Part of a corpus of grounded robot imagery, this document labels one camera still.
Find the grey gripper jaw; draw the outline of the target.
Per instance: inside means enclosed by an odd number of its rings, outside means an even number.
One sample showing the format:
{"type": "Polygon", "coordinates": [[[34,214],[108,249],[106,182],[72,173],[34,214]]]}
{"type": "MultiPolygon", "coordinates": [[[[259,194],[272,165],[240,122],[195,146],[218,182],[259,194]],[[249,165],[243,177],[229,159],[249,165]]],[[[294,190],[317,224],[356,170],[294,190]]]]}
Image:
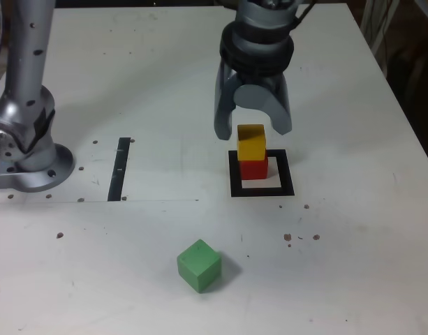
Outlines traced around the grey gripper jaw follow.
{"type": "Polygon", "coordinates": [[[243,84],[235,91],[235,104],[264,112],[270,118],[272,128],[280,135],[292,131],[288,89],[283,74],[265,78],[259,83],[243,84]]]}
{"type": "Polygon", "coordinates": [[[236,108],[234,95],[242,85],[236,72],[221,62],[214,94],[214,131],[220,140],[229,140],[231,137],[232,113],[236,108]]]}

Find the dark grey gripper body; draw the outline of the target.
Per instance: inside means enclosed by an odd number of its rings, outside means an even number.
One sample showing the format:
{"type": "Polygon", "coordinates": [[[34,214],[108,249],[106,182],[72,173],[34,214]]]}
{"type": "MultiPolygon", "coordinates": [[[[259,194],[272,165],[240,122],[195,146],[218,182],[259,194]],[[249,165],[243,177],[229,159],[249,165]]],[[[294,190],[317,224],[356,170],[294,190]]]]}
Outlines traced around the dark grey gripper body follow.
{"type": "Polygon", "coordinates": [[[230,69],[230,77],[235,77],[239,82],[239,86],[252,84],[261,87],[279,87],[281,85],[283,75],[279,73],[269,77],[259,77],[247,75],[245,73],[230,69]]]}

